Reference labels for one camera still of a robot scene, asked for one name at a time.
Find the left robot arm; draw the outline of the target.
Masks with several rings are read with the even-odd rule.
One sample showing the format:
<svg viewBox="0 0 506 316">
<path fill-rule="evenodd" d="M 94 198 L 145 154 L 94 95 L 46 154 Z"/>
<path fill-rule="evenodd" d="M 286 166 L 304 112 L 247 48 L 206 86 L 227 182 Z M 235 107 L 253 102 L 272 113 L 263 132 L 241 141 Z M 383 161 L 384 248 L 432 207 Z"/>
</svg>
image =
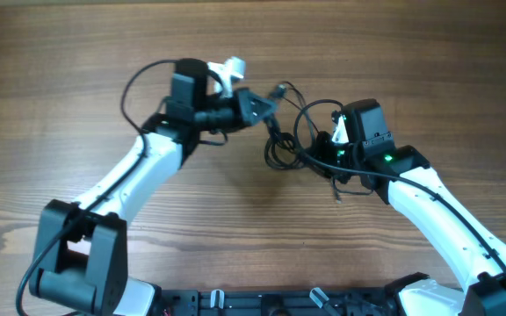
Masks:
<svg viewBox="0 0 506 316">
<path fill-rule="evenodd" d="M 131 278 L 127 229 L 158 187 L 175 175 L 204 132 L 228 135 L 267 120 L 276 104 L 239 86 L 244 60 L 173 61 L 170 94 L 142 124 L 126 156 L 71 202 L 50 201 L 40 215 L 33 260 L 15 297 L 26 293 L 72 315 L 166 315 L 155 284 Z"/>
</svg>

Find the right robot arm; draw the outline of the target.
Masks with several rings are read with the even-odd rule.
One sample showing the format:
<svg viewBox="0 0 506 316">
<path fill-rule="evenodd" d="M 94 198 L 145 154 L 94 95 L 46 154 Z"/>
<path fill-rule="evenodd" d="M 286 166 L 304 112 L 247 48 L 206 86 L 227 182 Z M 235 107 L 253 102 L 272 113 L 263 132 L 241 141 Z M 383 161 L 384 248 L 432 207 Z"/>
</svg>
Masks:
<svg viewBox="0 0 506 316">
<path fill-rule="evenodd" d="M 399 315 L 506 315 L 506 244 L 446 188 L 414 147 L 397 147 L 380 104 L 364 99 L 333 111 L 333 133 L 319 133 L 308 151 L 332 184 L 359 176 L 405 216 L 441 255 L 459 288 L 415 273 L 386 293 Z"/>
</svg>

